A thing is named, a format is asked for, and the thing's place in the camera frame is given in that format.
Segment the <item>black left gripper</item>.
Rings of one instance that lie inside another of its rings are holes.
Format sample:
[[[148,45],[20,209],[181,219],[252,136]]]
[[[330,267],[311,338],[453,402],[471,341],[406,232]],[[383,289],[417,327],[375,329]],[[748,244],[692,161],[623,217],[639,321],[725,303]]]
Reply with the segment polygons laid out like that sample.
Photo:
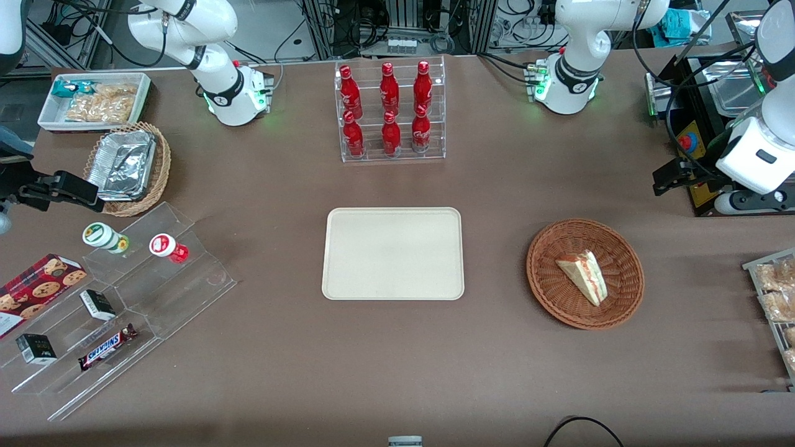
[[[662,196],[679,186],[706,184],[710,189],[723,189],[729,184],[729,178],[725,175],[714,173],[695,161],[681,160],[670,160],[656,169],[653,180],[654,196]]]

